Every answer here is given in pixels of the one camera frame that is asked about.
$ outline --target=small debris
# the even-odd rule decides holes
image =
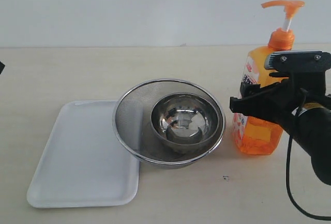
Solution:
[[[226,176],[226,175],[223,176],[223,179],[224,179],[225,181],[227,181],[227,182],[230,181],[230,177],[229,177],[229,176]]]

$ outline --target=plastic tray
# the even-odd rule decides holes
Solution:
[[[115,104],[75,101],[62,107],[27,191],[30,205],[113,206],[135,197],[139,161],[113,132]],[[137,140],[139,129],[134,130]]]

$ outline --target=orange pump dispenser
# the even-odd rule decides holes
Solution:
[[[283,79],[270,77],[269,73],[273,71],[264,69],[264,62],[273,52],[292,49],[295,36],[290,30],[291,21],[299,8],[304,5],[303,1],[287,0],[262,4],[263,8],[284,6],[285,21],[283,27],[272,32],[267,46],[258,47],[248,53],[242,82],[260,84],[264,87]],[[239,150],[246,154],[270,155],[276,149],[283,132],[279,125],[239,113],[234,114],[232,124],[234,142]]]

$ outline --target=table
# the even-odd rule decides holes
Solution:
[[[6,65],[0,75],[0,222],[318,223],[288,199],[286,133],[270,156],[243,155],[230,139],[229,98],[237,96],[247,52],[255,47],[0,49]],[[331,44],[294,49],[330,51]],[[221,145],[179,170],[141,164],[138,193],[127,205],[31,207],[26,191],[60,108],[74,100],[119,99],[134,85],[155,78],[189,80],[220,101],[228,121]],[[302,207],[331,215],[331,187],[316,178],[308,155],[296,143],[291,184]]]

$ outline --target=metal colander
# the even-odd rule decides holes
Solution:
[[[154,105],[169,94],[182,92],[203,97],[219,116],[219,126],[212,139],[201,150],[189,154],[179,154],[162,145],[151,125]],[[217,100],[203,88],[183,80],[157,79],[133,87],[118,100],[113,127],[120,143],[139,160],[178,168],[206,156],[219,145],[225,129],[225,115]]]

